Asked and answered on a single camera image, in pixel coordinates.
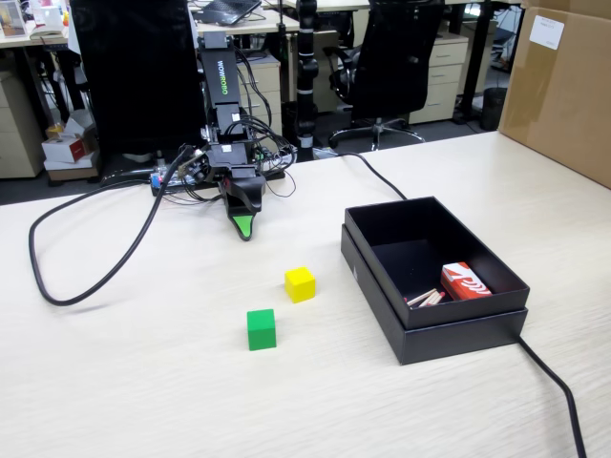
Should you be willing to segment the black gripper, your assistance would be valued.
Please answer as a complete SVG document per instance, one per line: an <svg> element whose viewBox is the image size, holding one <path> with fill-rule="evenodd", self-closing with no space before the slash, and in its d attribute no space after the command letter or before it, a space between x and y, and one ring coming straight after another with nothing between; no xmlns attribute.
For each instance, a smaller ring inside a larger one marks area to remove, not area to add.
<svg viewBox="0 0 611 458"><path fill-rule="evenodd" d="M226 214L243 241L250 241L256 215L262 211L266 180L256 176L243 143L213 144L207 150L208 180L231 179L231 194L224 193Z"/></svg>

